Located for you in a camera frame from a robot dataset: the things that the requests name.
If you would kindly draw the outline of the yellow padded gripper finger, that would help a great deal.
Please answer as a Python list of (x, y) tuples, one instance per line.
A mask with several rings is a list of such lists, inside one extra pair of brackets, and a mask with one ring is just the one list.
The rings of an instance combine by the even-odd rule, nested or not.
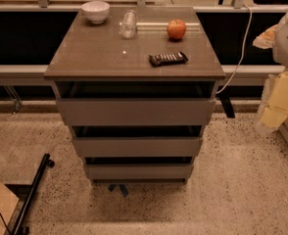
[(277, 130), (288, 118), (288, 70), (279, 75), (270, 74), (264, 83), (261, 104), (254, 128), (266, 135)]

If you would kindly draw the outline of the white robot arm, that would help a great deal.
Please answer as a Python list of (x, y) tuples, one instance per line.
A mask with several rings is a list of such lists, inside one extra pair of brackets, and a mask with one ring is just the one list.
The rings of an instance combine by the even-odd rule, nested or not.
[(272, 48), (273, 60), (285, 67), (278, 76), (270, 74), (264, 83), (255, 129), (259, 134), (266, 135), (277, 130), (288, 118), (288, 12), (277, 25), (254, 40), (255, 46), (262, 47), (263, 36)]

